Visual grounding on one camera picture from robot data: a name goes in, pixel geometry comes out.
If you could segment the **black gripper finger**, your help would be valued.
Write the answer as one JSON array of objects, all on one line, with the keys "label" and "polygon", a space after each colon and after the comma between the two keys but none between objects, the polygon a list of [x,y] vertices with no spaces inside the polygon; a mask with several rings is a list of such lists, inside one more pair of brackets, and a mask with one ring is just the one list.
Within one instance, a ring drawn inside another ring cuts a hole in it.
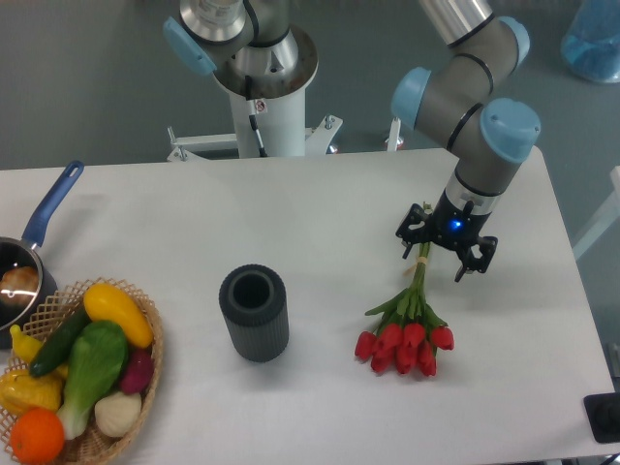
[{"label": "black gripper finger", "polygon": [[454,281],[458,283],[465,274],[474,272],[484,274],[490,266],[497,245],[496,236],[477,236],[458,241],[455,253],[461,261],[461,266],[455,274]]},{"label": "black gripper finger", "polygon": [[432,241],[432,214],[418,203],[413,203],[396,230],[405,250],[402,259],[406,260],[414,245]]}]

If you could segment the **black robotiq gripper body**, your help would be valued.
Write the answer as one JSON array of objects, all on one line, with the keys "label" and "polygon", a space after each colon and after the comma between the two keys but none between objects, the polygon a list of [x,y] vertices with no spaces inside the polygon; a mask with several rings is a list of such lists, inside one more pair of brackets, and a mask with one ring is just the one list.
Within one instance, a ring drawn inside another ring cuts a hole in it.
[{"label": "black robotiq gripper body", "polygon": [[490,248],[492,236],[481,229],[493,211],[493,198],[464,188],[452,192],[446,188],[427,221],[425,242],[451,251],[467,251],[475,246]]}]

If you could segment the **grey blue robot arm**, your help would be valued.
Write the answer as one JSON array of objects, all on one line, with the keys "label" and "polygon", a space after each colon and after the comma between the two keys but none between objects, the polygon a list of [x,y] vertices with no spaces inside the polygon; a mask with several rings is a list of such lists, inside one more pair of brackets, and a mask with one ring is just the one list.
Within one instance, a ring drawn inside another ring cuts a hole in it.
[{"label": "grey blue robot arm", "polygon": [[[396,234],[406,249],[432,242],[453,251],[461,274],[483,273],[497,240],[481,228],[541,130],[531,108],[492,95],[526,57],[529,36],[484,1],[425,1],[422,8],[452,58],[440,72],[415,68],[404,76],[391,112],[458,162],[435,209],[412,206]],[[163,33],[189,69],[214,77],[228,93],[241,157],[309,153],[305,90],[318,53],[291,23],[288,2],[183,1]]]}]

